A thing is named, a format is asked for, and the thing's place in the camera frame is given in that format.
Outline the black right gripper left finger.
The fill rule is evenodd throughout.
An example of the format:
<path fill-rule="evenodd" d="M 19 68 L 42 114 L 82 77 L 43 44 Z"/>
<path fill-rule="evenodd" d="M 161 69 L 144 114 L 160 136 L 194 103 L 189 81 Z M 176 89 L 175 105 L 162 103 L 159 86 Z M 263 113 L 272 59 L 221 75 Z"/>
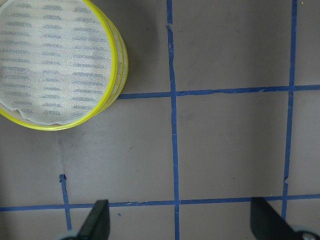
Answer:
<path fill-rule="evenodd" d="M 97 200 L 80 228 L 78 240 L 108 240 L 111 231 L 109 201 Z"/>

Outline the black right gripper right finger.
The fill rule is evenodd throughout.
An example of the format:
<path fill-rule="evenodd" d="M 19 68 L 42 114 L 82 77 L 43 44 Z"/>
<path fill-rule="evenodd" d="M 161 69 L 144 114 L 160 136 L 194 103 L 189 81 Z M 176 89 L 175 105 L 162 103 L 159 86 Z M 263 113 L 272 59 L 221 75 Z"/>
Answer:
<path fill-rule="evenodd" d="M 250 230 L 256 240 L 302 239 L 263 197 L 251 198 Z"/>

